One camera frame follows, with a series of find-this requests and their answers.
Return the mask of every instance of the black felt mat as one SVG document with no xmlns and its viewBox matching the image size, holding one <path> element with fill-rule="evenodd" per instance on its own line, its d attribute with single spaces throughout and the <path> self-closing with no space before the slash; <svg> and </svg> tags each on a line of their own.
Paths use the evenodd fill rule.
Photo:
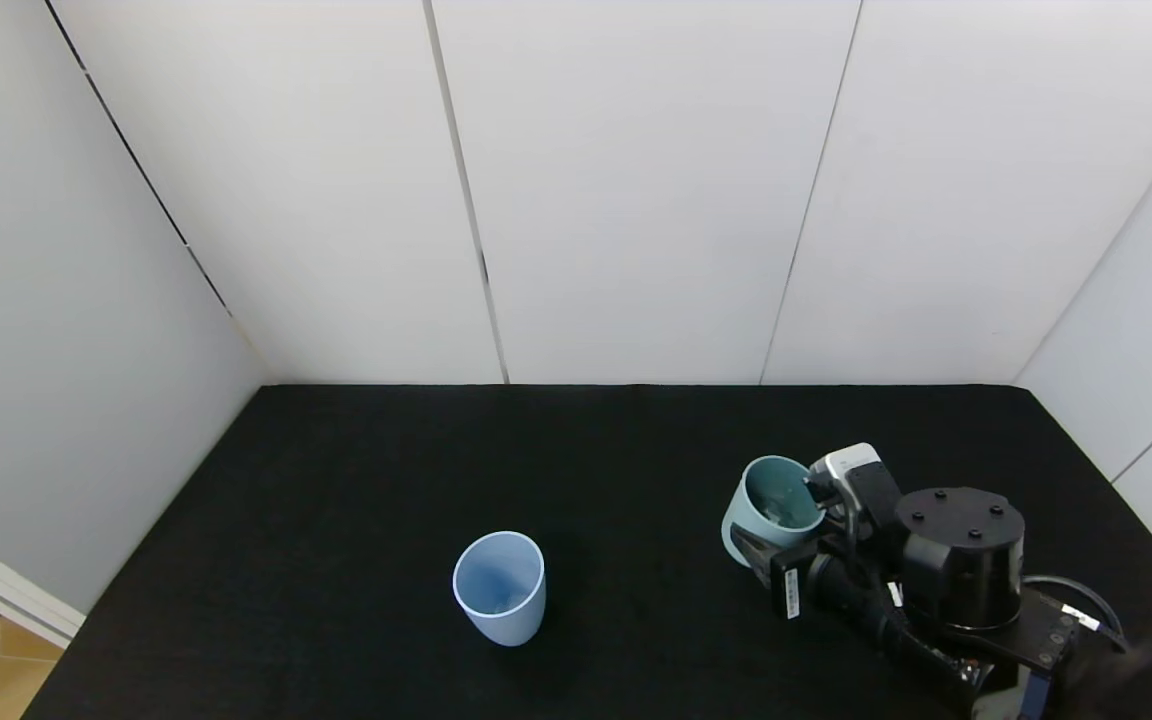
<svg viewBox="0 0 1152 720">
<path fill-rule="evenodd" d="M 835 621 L 773 619 L 719 541 L 751 458 L 858 441 L 905 492 L 1009 497 L 1026 573 L 1083 579 L 1151 632 L 1151 536 L 1024 391 L 271 387 L 26 719 L 948 717 Z M 513 650 L 450 591 L 498 529 L 550 571 Z"/>
</svg>

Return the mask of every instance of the plastic cup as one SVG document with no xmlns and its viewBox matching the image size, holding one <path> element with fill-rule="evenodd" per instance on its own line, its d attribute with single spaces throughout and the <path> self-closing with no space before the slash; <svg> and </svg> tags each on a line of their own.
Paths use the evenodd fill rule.
<svg viewBox="0 0 1152 720">
<path fill-rule="evenodd" d="M 735 495 L 723 515 L 723 547 L 732 560 L 749 568 L 732 543 L 732 524 L 740 525 L 778 547 L 804 541 L 824 520 L 808 492 L 809 471 L 794 460 L 764 455 L 741 473 Z"/>
<path fill-rule="evenodd" d="M 545 615 L 545 555 L 513 530 L 483 536 L 456 561 L 452 592 L 488 641 L 520 646 L 536 635 Z"/>
</svg>

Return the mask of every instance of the white baseboard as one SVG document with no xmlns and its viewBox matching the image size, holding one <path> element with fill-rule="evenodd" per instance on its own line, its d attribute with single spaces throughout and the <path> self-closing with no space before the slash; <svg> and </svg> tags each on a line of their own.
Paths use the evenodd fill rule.
<svg viewBox="0 0 1152 720">
<path fill-rule="evenodd" d="M 0 562 L 0 615 L 29 632 L 69 647 L 86 616 Z"/>
</svg>

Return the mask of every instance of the cable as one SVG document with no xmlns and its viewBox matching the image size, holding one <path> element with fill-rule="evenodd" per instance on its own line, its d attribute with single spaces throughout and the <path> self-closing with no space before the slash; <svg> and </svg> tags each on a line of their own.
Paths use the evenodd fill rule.
<svg viewBox="0 0 1152 720">
<path fill-rule="evenodd" d="M 1092 605 L 1101 612 L 1101 616 L 1105 617 L 1105 624 L 1109 626 L 1111 630 L 1114 630 L 1114 634 L 1120 639 L 1123 639 L 1123 643 L 1126 644 L 1123 621 L 1119 620 L 1119 615 L 1111 607 L 1111 604 L 1093 591 L 1092 588 L 1087 588 L 1087 585 L 1079 583 L 1077 579 L 1061 578 L 1060 575 L 1025 575 L 1025 577 L 1021 578 L 1020 582 L 1025 585 L 1060 585 L 1061 588 L 1069 588 L 1079 596 L 1087 598 L 1087 600 L 1092 601 Z"/>
</svg>

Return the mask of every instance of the cup rim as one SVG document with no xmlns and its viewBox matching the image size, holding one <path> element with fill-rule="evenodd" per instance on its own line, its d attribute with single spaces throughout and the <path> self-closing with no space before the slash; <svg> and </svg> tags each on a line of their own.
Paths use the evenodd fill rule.
<svg viewBox="0 0 1152 720">
<path fill-rule="evenodd" d="M 761 457 L 755 457 L 753 460 L 749 461 L 749 465 L 745 465 L 745 470 L 742 471 L 742 473 L 740 475 L 740 488 L 737 488 L 736 495 L 741 497 L 741 501 L 744 502 L 745 507 L 748 507 L 748 509 L 753 513 L 753 515 L 755 515 L 756 518 L 764 521 L 764 523 L 767 523 L 768 525 L 771 525 L 773 528 L 786 530 L 786 532 L 791 532 L 791 533 L 808 533 L 808 532 L 812 532 L 812 530 L 817 529 L 818 525 L 820 523 L 823 523 L 823 521 L 824 521 L 824 510 L 819 510 L 819 514 L 817 515 L 817 520 L 810 521 L 810 523 L 808 523 L 808 524 L 805 524 L 803 526 L 790 528 L 788 525 L 782 525 L 780 523 L 773 523 L 773 521 L 764 518 L 761 511 L 758 511 L 758 507 L 755 507 L 755 502 L 750 501 L 750 498 L 749 498 L 749 483 L 748 483 L 749 470 L 750 470 L 750 468 L 753 468 L 755 464 L 758 464 L 758 462 L 763 462 L 764 460 L 787 460 L 788 462 L 791 462 L 793 464 L 795 464 L 795 465 L 799 467 L 801 469 L 803 469 L 804 478 L 806 478 L 806 475 L 811 475 L 812 473 L 812 470 L 809 470 L 808 467 L 803 464 L 803 462 L 798 462 L 797 460 L 795 460 L 793 457 L 787 457 L 787 456 L 783 456 L 783 455 L 764 455 Z"/>
<path fill-rule="evenodd" d="M 461 584 L 457 583 L 456 579 L 461 577 L 461 564 L 462 562 L 465 562 L 465 556 L 468 555 L 468 553 L 470 553 L 470 551 L 472 551 L 475 547 L 479 546 L 480 541 L 485 541 L 485 539 L 494 538 L 498 536 L 513 536 L 525 539 L 526 544 L 530 544 L 531 550 L 536 552 L 536 556 L 540 559 L 540 573 L 536 575 L 536 584 L 532 585 L 531 592 L 526 593 L 524 600 L 522 600 L 522 602 L 518 602 L 518 605 L 515 605 L 510 609 L 503 612 L 478 612 L 472 609 L 472 607 L 468 606 L 465 601 L 461 600 Z M 456 596 L 456 602 L 461 606 L 461 609 L 464 611 L 468 615 L 472 615 L 473 617 L 490 617 L 490 619 L 508 617 L 509 615 L 515 614 L 515 612 L 524 609 L 524 607 L 526 607 L 526 604 L 531 602 L 531 598 L 535 598 L 536 593 L 540 592 L 540 585 L 544 582 L 545 582 L 545 553 L 540 552 L 540 546 L 539 544 L 536 544 L 535 539 L 531 539 L 523 533 L 517 533 L 515 532 L 515 530 L 497 530 L 497 532 L 494 533 L 487 533 L 480 537 L 479 539 L 476 539 L 476 541 L 471 541 L 470 547 L 465 547 L 465 551 L 461 552 L 461 558 L 456 560 L 456 569 L 452 570 L 452 593 Z"/>
</svg>

